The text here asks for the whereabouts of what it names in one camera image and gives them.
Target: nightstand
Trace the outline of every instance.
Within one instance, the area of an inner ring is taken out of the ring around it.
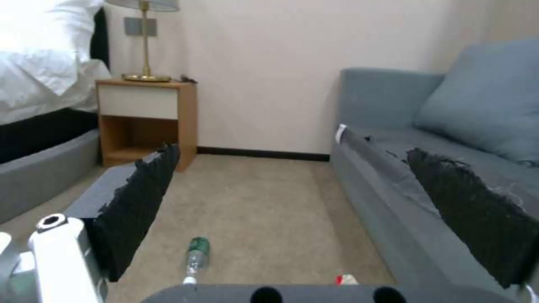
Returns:
[[[103,166],[140,159],[163,143],[179,143],[178,171],[197,154],[196,85],[96,81]]]

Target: bottle label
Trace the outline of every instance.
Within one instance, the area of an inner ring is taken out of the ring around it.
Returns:
[[[189,243],[189,251],[200,251],[206,256],[210,255],[210,241],[203,237],[197,237]]]

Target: wall switch plate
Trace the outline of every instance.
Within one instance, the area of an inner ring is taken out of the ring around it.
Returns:
[[[128,36],[142,36],[142,18],[125,17],[123,19],[123,27]],[[148,36],[157,36],[157,20],[148,18]]]

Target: baseboard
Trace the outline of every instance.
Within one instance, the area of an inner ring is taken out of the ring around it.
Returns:
[[[290,153],[287,151],[268,151],[268,150],[252,150],[252,149],[233,149],[219,147],[198,147],[199,154],[208,155],[228,155],[228,156],[244,156],[255,158],[274,158],[274,159],[291,159],[305,161],[328,162],[329,155],[326,154],[309,154],[309,153]]]

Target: water bottle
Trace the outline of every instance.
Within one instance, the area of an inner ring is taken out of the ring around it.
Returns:
[[[210,242],[206,238],[197,237],[189,243],[187,251],[187,277],[183,284],[197,284],[197,274],[208,265]]]

